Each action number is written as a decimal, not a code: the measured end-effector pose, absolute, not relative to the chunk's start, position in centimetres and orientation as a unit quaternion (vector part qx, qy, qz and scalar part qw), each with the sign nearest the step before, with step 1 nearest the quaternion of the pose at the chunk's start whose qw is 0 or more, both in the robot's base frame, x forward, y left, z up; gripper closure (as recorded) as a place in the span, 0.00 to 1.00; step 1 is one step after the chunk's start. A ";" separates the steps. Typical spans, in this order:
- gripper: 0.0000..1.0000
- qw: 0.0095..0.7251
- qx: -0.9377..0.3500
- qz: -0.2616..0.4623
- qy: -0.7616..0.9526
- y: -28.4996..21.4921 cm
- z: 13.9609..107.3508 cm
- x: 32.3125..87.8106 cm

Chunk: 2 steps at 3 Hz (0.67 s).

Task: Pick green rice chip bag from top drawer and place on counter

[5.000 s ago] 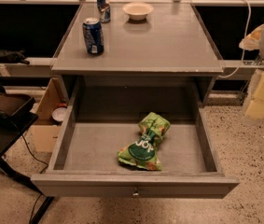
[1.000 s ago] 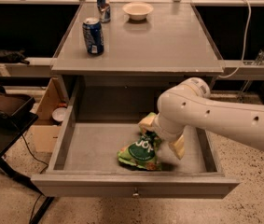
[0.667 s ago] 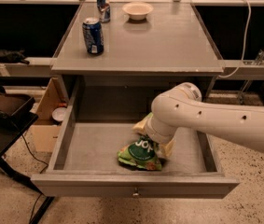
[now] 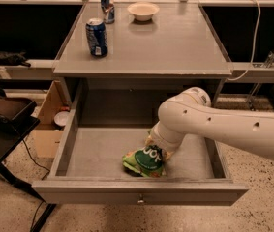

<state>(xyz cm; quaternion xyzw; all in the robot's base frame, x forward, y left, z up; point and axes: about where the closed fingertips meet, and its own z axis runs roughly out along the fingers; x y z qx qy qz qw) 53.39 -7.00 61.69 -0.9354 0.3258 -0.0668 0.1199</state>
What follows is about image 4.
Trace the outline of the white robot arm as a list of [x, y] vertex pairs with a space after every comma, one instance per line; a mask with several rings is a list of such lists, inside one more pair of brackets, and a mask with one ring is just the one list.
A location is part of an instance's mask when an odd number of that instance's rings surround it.
[[158, 117], [150, 136], [167, 152], [193, 134], [274, 160], [274, 112], [216, 109], [204, 90], [193, 87], [164, 101]]

